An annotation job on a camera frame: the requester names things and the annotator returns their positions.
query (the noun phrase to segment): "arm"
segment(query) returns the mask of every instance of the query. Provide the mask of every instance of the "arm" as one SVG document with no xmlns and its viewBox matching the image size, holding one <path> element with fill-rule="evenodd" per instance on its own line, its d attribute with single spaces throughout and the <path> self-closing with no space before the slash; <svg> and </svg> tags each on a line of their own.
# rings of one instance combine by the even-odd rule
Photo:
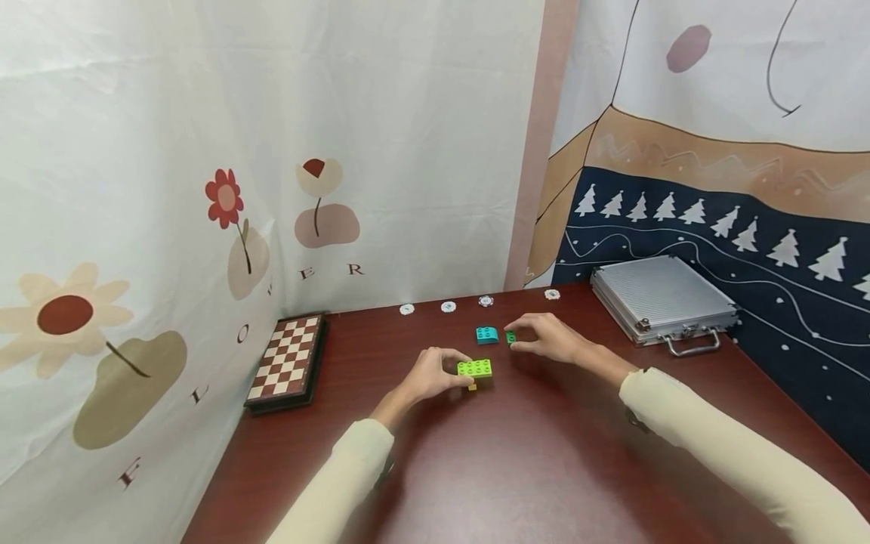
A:
<svg viewBox="0 0 870 544">
<path fill-rule="evenodd" d="M 447 360 L 471 360 L 452 349 L 430 347 L 371 416 L 356 421 L 332 447 L 332 455 L 311 480 L 267 544 L 328 544 L 345 530 L 353 509 L 371 491 L 392 448 L 393 433 L 412 406 L 473 379 L 444 371 Z"/>
<path fill-rule="evenodd" d="M 749 499 L 795 544 L 870 542 L 870 525 L 812 468 L 654 368 L 639 369 L 583 338 L 552 314 L 526 314 L 507 329 L 534 330 L 512 349 L 574 364 L 619 389 L 638 420 Z"/>
</svg>

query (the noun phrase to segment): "wooden table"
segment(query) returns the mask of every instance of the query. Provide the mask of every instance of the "wooden table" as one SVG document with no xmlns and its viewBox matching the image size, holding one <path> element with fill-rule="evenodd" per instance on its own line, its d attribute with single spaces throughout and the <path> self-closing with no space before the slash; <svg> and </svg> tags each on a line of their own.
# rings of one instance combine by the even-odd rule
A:
<svg viewBox="0 0 870 544">
<path fill-rule="evenodd" d="M 358 509 L 347 542 L 786 542 L 685 451 L 631 426 L 616 392 L 579 369 L 477 346 L 523 312 L 553 312 L 637 366 L 656 366 L 818 470 L 870 517 L 870 476 L 727 339 L 675 359 L 634 348 L 588 285 L 330 316 L 313 405 L 245 415 L 188 529 L 187 544 L 264 542 L 350 423 L 366 417 L 419 351 L 452 346 L 493 361 L 490 391 L 446 395 L 398 432 L 396 467 Z"/>
</svg>

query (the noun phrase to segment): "beige sleeve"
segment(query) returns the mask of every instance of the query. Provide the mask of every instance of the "beige sleeve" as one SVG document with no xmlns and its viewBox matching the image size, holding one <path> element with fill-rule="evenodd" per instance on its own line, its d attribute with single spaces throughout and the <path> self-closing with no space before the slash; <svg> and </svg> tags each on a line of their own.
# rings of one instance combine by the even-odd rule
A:
<svg viewBox="0 0 870 544">
<path fill-rule="evenodd" d="M 870 525 L 840 490 L 671 376 L 655 368 L 632 373 L 619 397 L 650 430 L 688 450 L 796 544 L 870 542 Z"/>
<path fill-rule="evenodd" d="M 357 421 L 335 446 L 266 544 L 332 544 L 384 470 L 393 436 L 376 420 Z"/>
</svg>

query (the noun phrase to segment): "green lego brick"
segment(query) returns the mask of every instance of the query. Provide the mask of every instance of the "green lego brick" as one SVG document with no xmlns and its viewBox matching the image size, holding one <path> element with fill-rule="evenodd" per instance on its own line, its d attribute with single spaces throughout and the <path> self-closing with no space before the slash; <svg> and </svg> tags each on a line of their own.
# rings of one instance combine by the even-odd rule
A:
<svg viewBox="0 0 870 544">
<path fill-rule="evenodd" d="M 457 374 L 477 378 L 491 378 L 492 364 L 489 359 L 466 361 L 456 365 Z"/>
</svg>

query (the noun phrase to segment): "christmas tree print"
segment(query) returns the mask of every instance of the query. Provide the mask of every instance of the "christmas tree print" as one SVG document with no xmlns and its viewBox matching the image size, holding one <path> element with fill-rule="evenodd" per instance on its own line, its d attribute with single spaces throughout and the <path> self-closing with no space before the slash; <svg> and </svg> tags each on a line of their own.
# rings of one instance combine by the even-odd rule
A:
<svg viewBox="0 0 870 544">
<path fill-rule="evenodd" d="M 619 215 L 619 208 L 622 207 L 622 191 L 616 193 L 616 196 L 601 210 L 601 214 L 609 218 L 612 215 Z"/>
<path fill-rule="evenodd" d="M 656 218 L 659 221 L 661 221 L 662 219 L 665 219 L 665 218 L 671 219 L 674 217 L 675 216 L 673 215 L 673 192 L 670 192 L 665 197 L 665 200 L 661 203 L 661 206 L 659 206 L 659 209 L 655 211 L 655 215 L 653 216 L 653 218 Z"/>
<path fill-rule="evenodd" d="M 731 231 L 732 225 L 734 225 L 734 220 L 737 219 L 737 210 L 739 209 L 740 206 L 734 206 L 734 209 L 728 212 L 728 215 L 716 221 L 716 225 L 710 227 L 716 233 L 716 236 L 728 238 L 728 233 Z"/>
<path fill-rule="evenodd" d="M 776 266 L 789 265 L 797 267 L 799 255 L 798 239 L 794 237 L 794 229 L 788 229 L 788 234 L 780 240 L 767 257 L 775 260 Z"/>
<path fill-rule="evenodd" d="M 586 192 L 586 195 L 583 197 L 583 200 L 580 200 L 580 203 L 577 205 L 577 209 L 574 210 L 574 213 L 579 213 L 582 218 L 587 213 L 595 211 L 595 184 L 589 185 L 589 191 Z"/>
<path fill-rule="evenodd" d="M 843 281 L 840 271 L 843 269 L 843 258 L 846 256 L 846 238 L 840 237 L 840 242 L 827 250 L 827 253 L 816 259 L 809 269 L 816 273 L 816 279 L 830 278 L 835 281 Z"/>
<path fill-rule="evenodd" d="M 870 274 L 863 278 L 864 281 L 855 286 L 855 289 L 864 293 L 864 300 L 870 300 Z"/>
<path fill-rule="evenodd" d="M 638 219 L 646 219 L 646 196 L 644 196 L 644 193 L 640 193 L 638 203 L 634 205 L 634 208 L 628 214 L 628 218 L 632 223 L 637 223 Z"/>
<path fill-rule="evenodd" d="M 679 216 L 679 219 L 690 225 L 691 223 L 704 223 L 704 199 L 699 198 L 698 202 L 694 203 L 691 208 L 686 210 L 686 213 Z"/>
<path fill-rule="evenodd" d="M 737 246 L 737 251 L 750 251 L 757 252 L 755 249 L 755 231 L 758 230 L 758 226 L 756 225 L 756 221 L 758 221 L 758 216 L 753 219 L 753 222 L 749 224 L 745 231 L 741 232 L 737 235 L 737 238 L 734 239 L 734 245 Z"/>
</svg>

